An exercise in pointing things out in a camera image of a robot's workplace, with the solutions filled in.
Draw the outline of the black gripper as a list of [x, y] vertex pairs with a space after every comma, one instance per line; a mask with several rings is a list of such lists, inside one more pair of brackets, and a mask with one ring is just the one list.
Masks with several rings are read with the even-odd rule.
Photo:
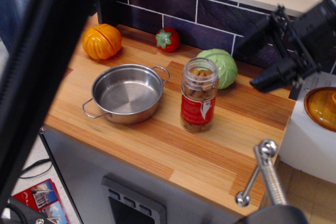
[[319, 58], [335, 46], [335, 0], [323, 0], [305, 14], [290, 21], [285, 8], [260, 19], [235, 43], [236, 55], [255, 55], [275, 42], [281, 59], [250, 81], [262, 93], [289, 85], [298, 86], [320, 71]]

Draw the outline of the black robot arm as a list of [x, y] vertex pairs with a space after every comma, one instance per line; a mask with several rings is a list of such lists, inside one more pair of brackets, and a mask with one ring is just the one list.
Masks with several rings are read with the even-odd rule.
[[[1, 208], [6, 208], [95, 0], [30, 0], [1, 78]], [[251, 81], [263, 93], [319, 71], [335, 45], [335, 0], [287, 23], [297, 57], [283, 56]]]

